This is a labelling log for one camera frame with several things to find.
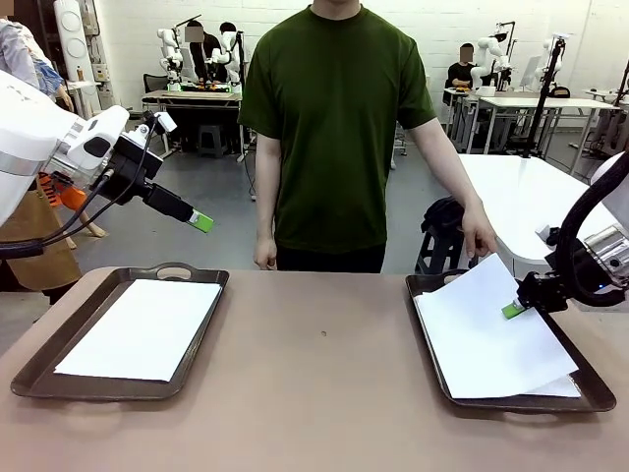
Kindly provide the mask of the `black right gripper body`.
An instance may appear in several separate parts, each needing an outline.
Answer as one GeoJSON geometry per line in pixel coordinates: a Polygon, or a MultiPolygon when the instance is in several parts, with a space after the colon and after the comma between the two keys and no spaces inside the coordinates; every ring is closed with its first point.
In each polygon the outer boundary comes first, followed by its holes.
{"type": "Polygon", "coordinates": [[[529,272],[518,281],[515,302],[523,309],[558,313],[568,309],[568,291],[562,279],[554,273],[529,272]]]}

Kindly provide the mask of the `person's left hand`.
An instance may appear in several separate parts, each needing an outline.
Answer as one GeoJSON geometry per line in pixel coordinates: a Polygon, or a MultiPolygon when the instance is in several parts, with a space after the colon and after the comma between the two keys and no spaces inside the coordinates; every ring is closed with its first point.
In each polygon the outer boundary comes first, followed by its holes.
{"type": "Polygon", "coordinates": [[[496,234],[485,210],[480,207],[467,207],[463,214],[462,230],[467,256],[480,258],[497,251],[496,234]]]}

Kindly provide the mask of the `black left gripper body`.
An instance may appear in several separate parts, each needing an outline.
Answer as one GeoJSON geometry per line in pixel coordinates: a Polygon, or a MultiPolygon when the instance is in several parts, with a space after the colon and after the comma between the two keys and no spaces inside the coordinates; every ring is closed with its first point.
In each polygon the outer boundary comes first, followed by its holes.
{"type": "Polygon", "coordinates": [[[106,169],[113,175],[100,190],[100,196],[123,206],[135,197],[158,212],[181,222],[189,222],[194,208],[179,196],[154,183],[153,179],[163,160],[133,142],[120,136],[113,148],[106,169]]]}

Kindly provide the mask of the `person's right hand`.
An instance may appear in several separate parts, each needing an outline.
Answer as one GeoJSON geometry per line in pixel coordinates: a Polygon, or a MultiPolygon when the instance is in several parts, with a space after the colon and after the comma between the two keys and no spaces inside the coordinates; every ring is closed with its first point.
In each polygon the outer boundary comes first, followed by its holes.
{"type": "Polygon", "coordinates": [[[258,237],[255,247],[254,261],[261,270],[276,269],[277,248],[273,238],[258,237]]]}

